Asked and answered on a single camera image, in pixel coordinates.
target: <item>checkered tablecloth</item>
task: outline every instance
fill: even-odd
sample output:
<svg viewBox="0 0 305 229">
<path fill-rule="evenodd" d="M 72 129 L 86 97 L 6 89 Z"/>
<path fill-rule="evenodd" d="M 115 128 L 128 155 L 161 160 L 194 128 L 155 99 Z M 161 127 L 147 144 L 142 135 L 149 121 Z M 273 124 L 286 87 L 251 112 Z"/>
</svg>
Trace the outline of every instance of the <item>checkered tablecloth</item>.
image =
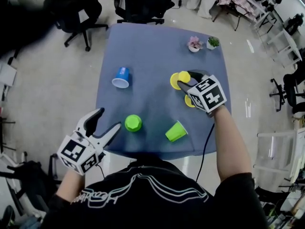
<svg viewBox="0 0 305 229">
<path fill-rule="evenodd" d="M 217 5 L 229 5 L 230 2 L 232 1 L 233 3 L 240 6 L 241 8 L 243 8 L 246 11 L 244 16 L 248 17 L 252 21 L 256 21 L 255 11 L 247 0 L 218 0 L 218 1 L 219 2 Z"/>
</svg>

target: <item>forearm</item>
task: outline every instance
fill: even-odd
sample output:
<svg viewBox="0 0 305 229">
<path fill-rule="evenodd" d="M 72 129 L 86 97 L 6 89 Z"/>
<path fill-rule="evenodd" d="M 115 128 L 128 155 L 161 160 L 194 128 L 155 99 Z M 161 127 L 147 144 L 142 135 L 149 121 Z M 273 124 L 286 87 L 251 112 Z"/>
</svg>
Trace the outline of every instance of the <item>forearm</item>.
<svg viewBox="0 0 305 229">
<path fill-rule="evenodd" d="M 225 106 L 214 113 L 217 170 L 220 180 L 251 172 L 251 159 L 237 126 Z"/>
<path fill-rule="evenodd" d="M 72 202 L 85 187 L 85 176 L 81 176 L 72 170 L 68 170 L 58 188 L 56 195 Z"/>
</svg>

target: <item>green cup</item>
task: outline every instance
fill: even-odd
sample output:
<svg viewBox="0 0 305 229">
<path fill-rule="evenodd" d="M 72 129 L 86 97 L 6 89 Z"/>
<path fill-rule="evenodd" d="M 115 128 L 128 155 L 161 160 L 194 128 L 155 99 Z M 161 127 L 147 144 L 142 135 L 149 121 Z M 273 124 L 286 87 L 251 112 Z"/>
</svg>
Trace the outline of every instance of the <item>green cup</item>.
<svg viewBox="0 0 305 229">
<path fill-rule="evenodd" d="M 178 140 L 180 137 L 188 134 L 183 125 L 177 121 L 171 129 L 169 129 L 165 135 L 171 142 Z"/>
<path fill-rule="evenodd" d="M 142 127 L 142 120 L 139 116 L 132 114 L 125 119 L 125 127 L 130 132 L 136 132 Z"/>
</svg>

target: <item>white line print on shirt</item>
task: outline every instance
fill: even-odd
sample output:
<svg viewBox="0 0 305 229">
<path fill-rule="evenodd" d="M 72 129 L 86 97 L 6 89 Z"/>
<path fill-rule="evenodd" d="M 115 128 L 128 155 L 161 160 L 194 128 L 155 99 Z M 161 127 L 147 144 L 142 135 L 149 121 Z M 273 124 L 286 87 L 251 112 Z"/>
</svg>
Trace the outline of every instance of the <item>white line print on shirt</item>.
<svg viewBox="0 0 305 229">
<path fill-rule="evenodd" d="M 172 203 L 182 204 L 190 199 L 195 198 L 205 198 L 203 201 L 205 203 L 209 198 L 208 194 L 205 192 L 204 189 L 203 192 L 200 192 L 197 189 L 190 187 L 185 190 L 179 191 L 163 185 L 154 176 L 143 175 L 141 173 L 138 173 L 132 176 L 129 184 L 124 187 L 114 189 L 109 193 L 101 191 L 95 192 L 91 188 L 85 188 L 81 192 L 81 194 L 73 200 L 72 203 L 82 203 L 88 201 L 89 208 L 103 208 L 110 200 L 113 200 L 113 204 L 115 204 L 118 198 L 124 196 L 129 191 L 137 177 L 141 179 L 147 179 L 156 194 Z"/>
</svg>

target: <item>blue tablecloth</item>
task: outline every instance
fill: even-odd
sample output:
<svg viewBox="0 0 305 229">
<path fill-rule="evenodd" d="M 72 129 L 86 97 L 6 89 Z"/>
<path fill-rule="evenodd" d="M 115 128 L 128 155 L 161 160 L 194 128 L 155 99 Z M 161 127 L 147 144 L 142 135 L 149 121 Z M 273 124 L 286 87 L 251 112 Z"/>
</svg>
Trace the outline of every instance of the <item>blue tablecloth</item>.
<svg viewBox="0 0 305 229">
<path fill-rule="evenodd" d="M 187 42 L 197 36 L 204 42 L 204 49 L 190 52 Z M 115 24 L 111 27 L 104 53 L 96 107 L 104 107 L 96 134 L 107 130 L 115 122 L 122 122 L 122 129 L 106 149 L 127 157 L 138 153 L 153 153 L 169 160 L 191 155 L 202 155 L 205 140 L 214 120 L 205 112 L 188 107 L 184 93 L 173 89 L 170 77 L 175 72 L 193 69 L 207 70 L 221 83 L 231 111 L 230 91 L 221 46 L 210 51 L 206 48 L 208 35 L 178 28 L 143 25 Z M 130 69 L 130 86 L 118 89 L 112 85 L 120 67 Z M 135 114 L 143 125 L 136 133 L 124 127 L 125 118 Z M 171 143 L 165 136 L 167 130 L 179 120 L 188 135 Z M 215 152 L 212 133 L 206 153 Z"/>
</svg>

